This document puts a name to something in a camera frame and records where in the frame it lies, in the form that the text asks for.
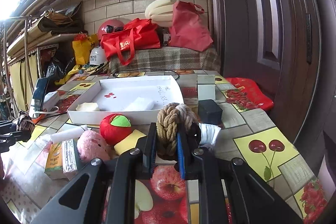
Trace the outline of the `braided rope knot ball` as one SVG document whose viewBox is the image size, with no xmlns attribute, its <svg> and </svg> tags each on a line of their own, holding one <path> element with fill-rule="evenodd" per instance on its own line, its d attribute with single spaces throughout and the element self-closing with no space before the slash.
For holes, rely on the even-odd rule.
<svg viewBox="0 0 336 224">
<path fill-rule="evenodd" d="M 157 154 L 163 160 L 174 160 L 177 151 L 179 127 L 191 132 L 198 119 L 191 108 L 183 103 L 169 103 L 158 112 L 156 121 Z"/>
</svg>

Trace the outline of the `pink plush toy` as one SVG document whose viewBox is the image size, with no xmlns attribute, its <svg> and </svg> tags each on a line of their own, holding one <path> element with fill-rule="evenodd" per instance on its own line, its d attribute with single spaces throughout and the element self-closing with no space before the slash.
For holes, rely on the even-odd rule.
<svg viewBox="0 0 336 224">
<path fill-rule="evenodd" d="M 77 141 L 77 150 L 80 160 L 88 163 L 94 158 L 108 161 L 110 157 L 110 147 L 105 139 L 93 130 L 86 130 Z"/>
</svg>

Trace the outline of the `yellow sponge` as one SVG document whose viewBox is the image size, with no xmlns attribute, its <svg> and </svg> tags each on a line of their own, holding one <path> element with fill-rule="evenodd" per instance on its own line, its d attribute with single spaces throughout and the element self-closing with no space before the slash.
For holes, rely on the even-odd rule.
<svg viewBox="0 0 336 224">
<path fill-rule="evenodd" d="M 146 136 L 144 133 L 140 132 L 139 130 L 134 130 L 130 135 L 114 146 L 116 154 L 121 155 L 122 153 L 135 148 L 138 139 L 144 136 Z"/>
</svg>

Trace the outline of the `orange green carton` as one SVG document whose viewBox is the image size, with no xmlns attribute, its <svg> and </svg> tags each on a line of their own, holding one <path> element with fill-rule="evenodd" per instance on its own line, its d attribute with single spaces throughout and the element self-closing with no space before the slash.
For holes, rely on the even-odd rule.
<svg viewBox="0 0 336 224">
<path fill-rule="evenodd" d="M 45 166 L 45 174 L 51 180 L 66 178 L 63 173 L 62 143 L 52 144 Z"/>
</svg>

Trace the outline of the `white foam roll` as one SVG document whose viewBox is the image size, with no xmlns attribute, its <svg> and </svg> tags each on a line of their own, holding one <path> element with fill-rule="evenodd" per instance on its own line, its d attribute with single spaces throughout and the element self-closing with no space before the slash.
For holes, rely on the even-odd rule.
<svg viewBox="0 0 336 224">
<path fill-rule="evenodd" d="M 71 129 L 54 133 L 50 136 L 52 143 L 61 143 L 65 140 L 79 138 L 88 129 L 87 125 L 80 125 Z"/>
</svg>

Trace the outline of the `white folded cloth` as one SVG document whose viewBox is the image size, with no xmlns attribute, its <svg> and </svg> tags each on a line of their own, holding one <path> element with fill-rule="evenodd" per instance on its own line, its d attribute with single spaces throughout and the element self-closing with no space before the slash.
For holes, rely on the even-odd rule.
<svg viewBox="0 0 336 224">
<path fill-rule="evenodd" d="M 217 137 L 222 130 L 219 126 L 213 124 L 200 123 L 201 141 L 199 146 L 214 147 L 217 142 Z"/>
</svg>

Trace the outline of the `yellow octagonal foam piece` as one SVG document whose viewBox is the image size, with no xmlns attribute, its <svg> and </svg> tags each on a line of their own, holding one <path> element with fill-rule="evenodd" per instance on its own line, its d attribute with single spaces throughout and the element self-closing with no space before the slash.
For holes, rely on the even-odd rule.
<svg viewBox="0 0 336 224">
<path fill-rule="evenodd" d="M 100 111 L 100 108 L 96 102 L 84 102 L 82 104 L 77 105 L 76 111 L 94 112 L 94 111 Z"/>
</svg>

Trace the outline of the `white power bank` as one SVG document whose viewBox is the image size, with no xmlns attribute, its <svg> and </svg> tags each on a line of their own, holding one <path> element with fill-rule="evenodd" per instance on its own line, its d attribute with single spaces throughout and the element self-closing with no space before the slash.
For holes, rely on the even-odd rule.
<svg viewBox="0 0 336 224">
<path fill-rule="evenodd" d="M 51 111 L 60 100 L 60 95 L 58 91 L 49 92 L 45 95 L 42 110 Z"/>
</svg>

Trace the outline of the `white hard hat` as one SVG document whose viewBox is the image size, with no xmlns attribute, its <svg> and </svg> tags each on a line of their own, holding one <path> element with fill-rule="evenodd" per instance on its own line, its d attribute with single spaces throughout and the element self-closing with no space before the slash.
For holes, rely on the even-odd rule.
<svg viewBox="0 0 336 224">
<path fill-rule="evenodd" d="M 99 46 L 95 47 L 89 56 L 89 64 L 90 65 L 101 65 L 107 62 L 107 58 L 104 50 Z"/>
</svg>

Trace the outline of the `plaid covered bench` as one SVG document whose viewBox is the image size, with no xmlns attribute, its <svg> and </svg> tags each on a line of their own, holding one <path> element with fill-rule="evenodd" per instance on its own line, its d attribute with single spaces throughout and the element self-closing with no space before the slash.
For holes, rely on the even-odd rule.
<svg viewBox="0 0 336 224">
<path fill-rule="evenodd" d="M 203 52 L 187 48 L 162 47 L 150 50 L 137 50 L 129 65 L 122 65 L 117 56 L 109 61 L 109 72 L 125 71 L 175 71 L 175 70 L 221 70 L 221 59 L 213 47 Z"/>
</svg>

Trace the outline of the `yellow gift bag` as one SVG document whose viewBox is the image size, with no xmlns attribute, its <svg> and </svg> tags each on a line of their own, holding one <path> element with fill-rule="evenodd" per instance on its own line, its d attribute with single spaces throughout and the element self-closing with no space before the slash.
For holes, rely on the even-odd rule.
<svg viewBox="0 0 336 224">
<path fill-rule="evenodd" d="M 72 48 L 75 53 L 75 61 L 77 65 L 86 65 L 89 63 L 89 57 L 94 47 L 99 45 L 98 36 L 96 34 L 78 34 L 72 41 Z"/>
</svg>

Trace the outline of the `red helmet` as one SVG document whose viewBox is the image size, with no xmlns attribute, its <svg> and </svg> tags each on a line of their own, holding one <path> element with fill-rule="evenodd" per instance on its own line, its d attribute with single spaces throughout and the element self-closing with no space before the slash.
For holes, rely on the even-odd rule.
<svg viewBox="0 0 336 224">
<path fill-rule="evenodd" d="M 97 31 L 98 39 L 101 40 L 103 35 L 110 34 L 113 32 L 118 32 L 123 30 L 123 22 L 118 19 L 106 20 L 100 25 Z"/>
</svg>

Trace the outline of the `red fabric bag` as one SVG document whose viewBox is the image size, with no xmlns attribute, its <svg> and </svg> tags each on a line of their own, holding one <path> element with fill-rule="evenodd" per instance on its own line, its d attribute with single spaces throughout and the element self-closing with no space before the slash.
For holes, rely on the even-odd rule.
<svg viewBox="0 0 336 224">
<path fill-rule="evenodd" d="M 169 28 L 170 47 L 187 48 L 203 52 L 213 43 L 209 29 L 203 24 L 201 5 L 177 1 L 173 5 L 173 21 Z"/>
</svg>

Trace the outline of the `dark wooden door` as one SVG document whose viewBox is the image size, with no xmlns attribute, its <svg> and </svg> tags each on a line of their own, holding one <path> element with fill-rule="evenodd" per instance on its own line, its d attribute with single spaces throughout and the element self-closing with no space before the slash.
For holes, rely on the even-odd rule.
<svg viewBox="0 0 336 224">
<path fill-rule="evenodd" d="M 335 95 L 335 0 L 213 0 L 213 19 L 222 73 L 254 80 L 273 100 L 271 120 L 319 162 Z"/>
</svg>

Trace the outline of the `cream foam strips bundle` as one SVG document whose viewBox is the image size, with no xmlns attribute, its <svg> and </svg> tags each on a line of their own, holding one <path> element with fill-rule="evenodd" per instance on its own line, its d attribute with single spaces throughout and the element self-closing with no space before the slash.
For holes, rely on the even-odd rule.
<svg viewBox="0 0 336 224">
<path fill-rule="evenodd" d="M 173 25 L 173 6 L 177 0 L 156 0 L 147 6 L 145 18 L 160 27 Z"/>
</svg>

